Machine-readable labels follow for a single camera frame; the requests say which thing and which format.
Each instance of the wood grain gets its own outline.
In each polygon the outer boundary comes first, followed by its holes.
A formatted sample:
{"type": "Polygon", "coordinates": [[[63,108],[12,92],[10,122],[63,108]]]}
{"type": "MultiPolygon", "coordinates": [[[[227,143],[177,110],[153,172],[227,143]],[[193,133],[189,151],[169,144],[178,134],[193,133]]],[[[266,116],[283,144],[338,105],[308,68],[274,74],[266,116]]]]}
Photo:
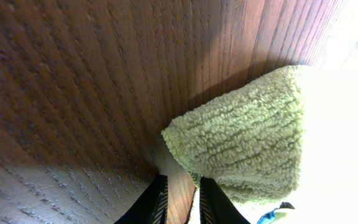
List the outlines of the wood grain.
{"type": "Polygon", "coordinates": [[[0,223],[112,223],[158,173],[185,223],[195,187],[161,130],[278,67],[323,66],[352,7],[0,1],[0,223]]]}

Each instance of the folded cloth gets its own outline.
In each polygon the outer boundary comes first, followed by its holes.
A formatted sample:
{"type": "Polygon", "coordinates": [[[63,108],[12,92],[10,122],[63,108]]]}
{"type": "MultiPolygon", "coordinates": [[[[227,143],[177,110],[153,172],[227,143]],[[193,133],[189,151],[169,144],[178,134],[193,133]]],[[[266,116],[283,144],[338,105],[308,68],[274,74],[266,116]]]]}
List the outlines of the folded cloth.
{"type": "Polygon", "coordinates": [[[303,104],[287,66],[175,118],[162,131],[174,158],[199,184],[213,178],[234,201],[287,196],[298,186],[303,104]]]}

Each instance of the terry cloth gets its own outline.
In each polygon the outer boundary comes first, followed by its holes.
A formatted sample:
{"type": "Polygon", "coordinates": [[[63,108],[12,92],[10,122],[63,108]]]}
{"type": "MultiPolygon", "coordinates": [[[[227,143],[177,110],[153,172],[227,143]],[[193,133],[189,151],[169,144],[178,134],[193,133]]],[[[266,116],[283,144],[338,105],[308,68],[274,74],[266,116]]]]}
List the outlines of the terry cloth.
{"type": "Polygon", "coordinates": [[[298,186],[303,101],[287,66],[175,118],[162,131],[174,158],[199,185],[213,178],[234,201],[287,196],[298,186]]]}

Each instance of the dark brown wooden surface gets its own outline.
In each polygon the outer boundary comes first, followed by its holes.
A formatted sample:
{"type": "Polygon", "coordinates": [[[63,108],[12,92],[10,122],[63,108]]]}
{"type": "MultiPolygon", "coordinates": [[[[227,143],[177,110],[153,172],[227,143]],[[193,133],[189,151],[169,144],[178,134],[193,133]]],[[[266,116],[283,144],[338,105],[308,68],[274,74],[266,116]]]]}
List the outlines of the dark brown wooden surface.
{"type": "Polygon", "coordinates": [[[161,130],[275,68],[322,66],[355,5],[0,1],[0,223],[112,223],[158,173],[185,223],[195,188],[161,130]]]}

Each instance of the green towel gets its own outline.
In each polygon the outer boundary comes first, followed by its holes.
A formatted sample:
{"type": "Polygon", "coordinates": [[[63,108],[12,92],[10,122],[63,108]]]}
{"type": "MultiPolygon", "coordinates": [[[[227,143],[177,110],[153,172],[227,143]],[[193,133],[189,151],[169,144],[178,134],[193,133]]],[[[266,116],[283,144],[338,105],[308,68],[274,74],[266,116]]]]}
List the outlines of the green towel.
{"type": "Polygon", "coordinates": [[[192,176],[215,179],[234,201],[278,200],[298,186],[303,100],[287,66],[175,118],[162,131],[192,176]]]}

